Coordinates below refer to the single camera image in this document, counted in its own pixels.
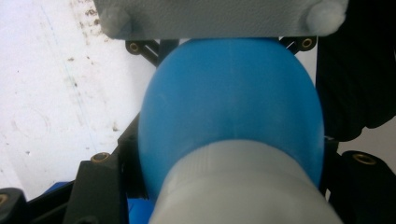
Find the white surface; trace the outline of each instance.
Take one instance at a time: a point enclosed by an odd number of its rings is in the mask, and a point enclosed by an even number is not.
[[[194,150],[163,182],[150,223],[342,223],[300,165],[263,143]]]
[[[103,35],[94,11],[91,0],[0,2],[0,188],[32,199],[73,180],[140,110],[154,67]],[[297,56],[312,77],[316,51]],[[341,148],[373,151],[396,171],[395,134],[393,121]]]

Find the white cylinder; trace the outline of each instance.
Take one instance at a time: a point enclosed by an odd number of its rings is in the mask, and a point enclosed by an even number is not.
[[[263,143],[194,150],[163,182],[150,223],[342,223],[300,165]]]

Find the dirty white surface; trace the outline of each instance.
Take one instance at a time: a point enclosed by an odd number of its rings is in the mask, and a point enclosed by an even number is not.
[[[111,152],[140,110],[154,67],[102,34],[92,0],[0,2],[0,188],[28,199]],[[316,51],[299,53],[308,72]],[[396,171],[396,122],[343,148]]]

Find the white plastic part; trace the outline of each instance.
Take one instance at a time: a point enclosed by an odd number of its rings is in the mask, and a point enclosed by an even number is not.
[[[199,148],[169,172],[150,223],[342,223],[299,164],[263,143]]]
[[[321,1],[309,10],[306,25],[312,34],[330,35],[343,24],[346,10],[347,6],[339,1]]]

